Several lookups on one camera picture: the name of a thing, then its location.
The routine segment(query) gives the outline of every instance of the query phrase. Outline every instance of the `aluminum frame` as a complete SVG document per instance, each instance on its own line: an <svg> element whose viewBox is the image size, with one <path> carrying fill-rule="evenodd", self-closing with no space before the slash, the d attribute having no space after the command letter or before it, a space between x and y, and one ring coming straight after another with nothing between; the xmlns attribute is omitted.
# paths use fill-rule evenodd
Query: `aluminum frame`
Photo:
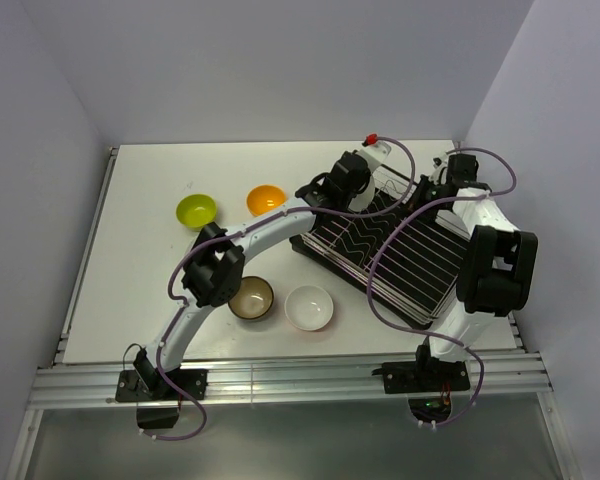
<svg viewBox="0 0 600 480"><path fill-rule="evenodd" d="M27 403L20 433L6 478L23 480L45 410L78 408L135 408L136 404L116 404L113 400L121 364L71 366L63 363L64 349L79 297L84 273L98 228L109 183L118 154L111 149L87 246L80 264L71 301L67 309L54 365L36 374ZM517 349L479 352L485 363L483 394L536 393L545 415L550 438L564 478L582 478L566 430L558 414L552 387L540 354L526 353L515 320L510 316ZM409 361L413 355L368 355L312 357L275 360L241 360L220 362L185 362L183 368L209 370L204 404L283 403L344 401L391 398L384 393L381 377L371 371L383 362ZM477 378L477 364L470 361L472 384ZM457 392L454 395L468 395ZM427 394L409 395L411 398ZM166 406L175 402L148 402L143 405Z"/></svg>

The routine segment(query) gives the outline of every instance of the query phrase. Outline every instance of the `metal rail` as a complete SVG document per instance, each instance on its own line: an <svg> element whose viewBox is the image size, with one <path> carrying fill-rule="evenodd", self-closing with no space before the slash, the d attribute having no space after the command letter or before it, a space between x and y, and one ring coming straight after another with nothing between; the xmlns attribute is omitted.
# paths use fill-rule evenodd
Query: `metal rail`
<svg viewBox="0 0 600 480"><path fill-rule="evenodd" d="M485 363L483 394L550 392L551 384L539 354L482 353ZM284 403L389 398L381 377L371 375L383 362L409 361L413 355L374 355L285 360L186 362L183 368L209 370L205 404ZM472 384L478 365L469 362ZM121 365L57 365L40 370L28 409L136 407L116 404ZM470 392L454 392L455 396ZM412 394L410 398L430 394ZM147 402L147 406L174 405Z"/></svg>
<svg viewBox="0 0 600 480"><path fill-rule="evenodd" d="M73 291L71 293L71 300L69 300L69 307L67 308L67 314L64 320L64 326L62 327L62 333L68 335L71 330L71 321L73 320L73 314L78 303L80 296L80 289L82 288L82 282L84 281L84 274L87 271L87 265L89 264L89 257L91 256L91 249L93 248L93 242L96 238L96 232L98 231L98 224L100 223L100 216L102 215L102 208L104 207L104 201L107 198L107 192L109 190L109 184L111 183L111 176L113 175L113 167L115 166L116 159L118 158L119 148L112 148L109 152L109 159L107 161L107 169L105 170L104 179L102 181L102 187L100 188L100 195L98 196L98 203L96 204L96 211L91 221L91 228L89 229L89 236L87 237L87 245L84 248L82 254L82 260L80 261L80 268L78 269L78 275L73 285Z"/></svg>

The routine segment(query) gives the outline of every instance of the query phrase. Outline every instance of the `dish rack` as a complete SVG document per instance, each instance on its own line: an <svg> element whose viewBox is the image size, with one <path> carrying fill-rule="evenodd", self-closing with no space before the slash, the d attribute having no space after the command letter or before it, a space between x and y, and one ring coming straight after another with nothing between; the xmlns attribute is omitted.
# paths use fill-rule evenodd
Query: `dish rack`
<svg viewBox="0 0 600 480"><path fill-rule="evenodd" d="M373 174L375 196L364 212L377 212L395 203L409 180L381 165ZM293 250L306 255L361 291L366 291L373 257L410 213L403 207L379 217L347 219L327 216L311 233L291 239ZM389 245L374 278L373 296L409 326L424 330L445 311L468 246L468 234L449 211L417 218Z"/></svg>

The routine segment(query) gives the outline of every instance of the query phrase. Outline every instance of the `white table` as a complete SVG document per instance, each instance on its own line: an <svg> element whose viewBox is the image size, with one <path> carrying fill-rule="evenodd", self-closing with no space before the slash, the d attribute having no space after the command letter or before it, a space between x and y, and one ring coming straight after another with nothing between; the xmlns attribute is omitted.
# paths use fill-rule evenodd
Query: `white table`
<svg viewBox="0 0 600 480"><path fill-rule="evenodd" d="M431 159L452 148L450 141L406 143L416 157L418 175L430 173ZM175 305L166 295L167 280L195 237L175 218L175 207L184 196L207 193L218 203L219 224L239 223L251 218L245 199L256 185L275 184L292 196L315 175L329 170L345 150L355 148L359 143L122 146L71 318L64 362L119 362L130 343L150 342L171 318ZM397 148L387 164L409 171ZM186 358L412 353L422 342L421 336L382 325L369 311L363 293L293 252L288 242L257 257L245 275L262 276L273 286L276 302L270 316L249 324L221 307L191 342ZM301 332L284 316L287 294L304 284L320 285L334 299L336 313L323 331ZM404 325L386 309L380 310ZM516 348L508 320L496 321L475 348Z"/></svg>

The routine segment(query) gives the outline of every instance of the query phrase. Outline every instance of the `red cap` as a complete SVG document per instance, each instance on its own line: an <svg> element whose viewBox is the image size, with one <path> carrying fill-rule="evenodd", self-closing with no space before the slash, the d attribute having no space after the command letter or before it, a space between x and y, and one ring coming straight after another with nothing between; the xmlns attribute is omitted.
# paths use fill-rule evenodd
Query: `red cap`
<svg viewBox="0 0 600 480"><path fill-rule="evenodd" d="M377 141L378 141L378 134L372 133L371 135L367 135L367 138L365 138L364 143L365 143L365 145L374 145Z"/></svg>

